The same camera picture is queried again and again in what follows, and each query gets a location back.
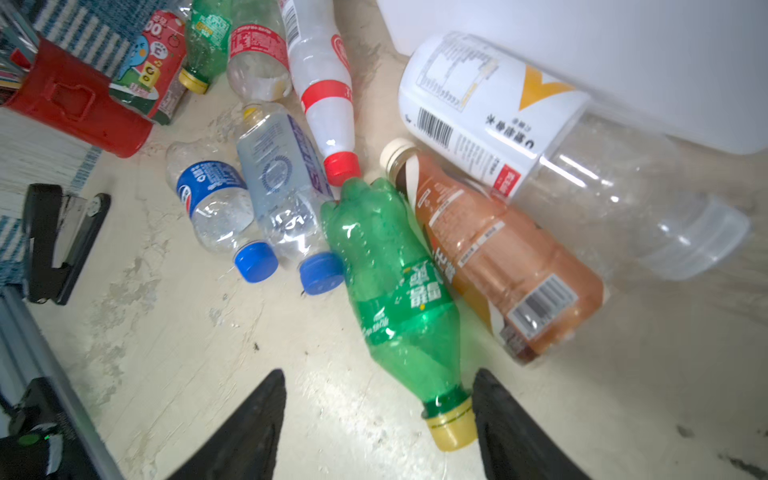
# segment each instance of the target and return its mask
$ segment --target yellow logo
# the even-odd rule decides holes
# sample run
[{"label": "yellow logo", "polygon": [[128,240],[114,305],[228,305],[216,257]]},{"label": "yellow logo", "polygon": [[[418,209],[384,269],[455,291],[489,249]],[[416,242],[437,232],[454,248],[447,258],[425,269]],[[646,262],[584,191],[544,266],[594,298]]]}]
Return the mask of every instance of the yellow logo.
[{"label": "yellow logo", "polygon": [[541,72],[535,68],[525,66],[525,81],[523,82],[523,95],[520,97],[520,110],[530,107],[537,101],[544,100],[552,95],[574,90],[569,84],[560,81],[543,83]]}]

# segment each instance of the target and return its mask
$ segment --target red cup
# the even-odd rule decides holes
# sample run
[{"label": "red cup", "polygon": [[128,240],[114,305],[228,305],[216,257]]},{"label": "red cup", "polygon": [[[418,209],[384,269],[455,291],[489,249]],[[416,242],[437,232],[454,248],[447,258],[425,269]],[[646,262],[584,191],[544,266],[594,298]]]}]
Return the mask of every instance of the red cup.
[{"label": "red cup", "polygon": [[5,106],[127,158],[147,140],[152,123],[112,100],[109,84],[104,74],[40,38],[32,69]]}]

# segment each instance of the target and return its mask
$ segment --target bottle cap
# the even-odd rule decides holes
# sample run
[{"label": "bottle cap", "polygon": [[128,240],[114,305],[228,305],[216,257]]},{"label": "bottle cap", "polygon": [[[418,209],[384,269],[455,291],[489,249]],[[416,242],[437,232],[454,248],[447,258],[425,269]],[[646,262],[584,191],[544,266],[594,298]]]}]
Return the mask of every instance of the bottle cap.
[{"label": "bottle cap", "polygon": [[432,439],[441,452],[453,452],[478,438],[472,397],[450,412],[426,419]]},{"label": "bottle cap", "polygon": [[379,164],[382,166],[387,175],[392,169],[392,165],[395,163],[397,157],[409,148],[414,148],[416,144],[405,138],[396,138],[389,142],[382,150],[382,154],[379,157]]},{"label": "bottle cap", "polygon": [[251,243],[237,252],[235,266],[248,283],[259,283],[275,273],[277,257],[265,242]]},{"label": "bottle cap", "polygon": [[260,111],[261,105],[258,104],[248,104],[243,108],[243,120],[247,120],[248,117],[254,112]]},{"label": "bottle cap", "polygon": [[208,91],[208,83],[195,77],[186,68],[182,68],[179,72],[179,81],[192,93],[203,95]]},{"label": "bottle cap", "polygon": [[299,276],[305,292],[320,295],[344,281],[344,263],[335,253],[318,253],[304,260],[299,267]]},{"label": "bottle cap", "polygon": [[750,232],[750,219],[714,195],[707,195],[698,217],[673,241],[640,258],[664,280],[687,280],[733,252]]},{"label": "bottle cap", "polygon": [[351,151],[340,151],[329,155],[325,161],[328,183],[341,187],[348,178],[362,177],[360,162]]}]

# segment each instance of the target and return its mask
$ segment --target red bottle label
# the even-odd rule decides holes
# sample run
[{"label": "red bottle label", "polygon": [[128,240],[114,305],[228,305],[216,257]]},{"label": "red bottle label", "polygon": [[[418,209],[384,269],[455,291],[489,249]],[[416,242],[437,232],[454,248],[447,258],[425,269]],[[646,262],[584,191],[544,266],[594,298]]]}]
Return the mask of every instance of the red bottle label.
[{"label": "red bottle label", "polygon": [[333,46],[333,51],[336,52],[336,56],[339,57],[339,60],[344,64],[346,70],[349,73],[352,73],[349,70],[349,59],[346,57],[346,48],[344,48],[344,42],[341,37],[339,37],[339,34],[331,37],[331,46]]},{"label": "red bottle label", "polygon": [[520,176],[520,172],[509,165],[505,165],[504,168],[502,168],[501,173],[496,177],[496,182],[493,184],[493,187],[502,195],[508,197],[515,189],[515,185],[520,181]]},{"label": "red bottle label", "polygon": [[230,36],[230,58],[244,51],[266,53],[288,69],[286,41],[267,27],[243,25],[234,29]]},{"label": "red bottle label", "polygon": [[337,80],[323,80],[311,84],[301,96],[301,106],[304,113],[315,103],[328,97],[346,98],[352,101],[352,88]]}]

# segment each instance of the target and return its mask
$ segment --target green plastic bottle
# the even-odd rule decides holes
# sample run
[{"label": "green plastic bottle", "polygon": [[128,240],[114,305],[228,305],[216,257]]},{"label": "green plastic bottle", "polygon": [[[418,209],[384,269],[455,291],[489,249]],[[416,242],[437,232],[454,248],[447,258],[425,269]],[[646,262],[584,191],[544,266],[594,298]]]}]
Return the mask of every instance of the green plastic bottle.
[{"label": "green plastic bottle", "polygon": [[227,69],[232,29],[231,0],[194,0],[187,27],[187,61],[179,81],[196,94]]},{"label": "green plastic bottle", "polygon": [[438,448],[472,443],[477,432],[459,375],[458,310],[394,186],[384,178],[370,186],[350,178],[341,201],[326,202],[321,216],[331,249],[344,260],[349,301],[371,357],[422,401]]}]

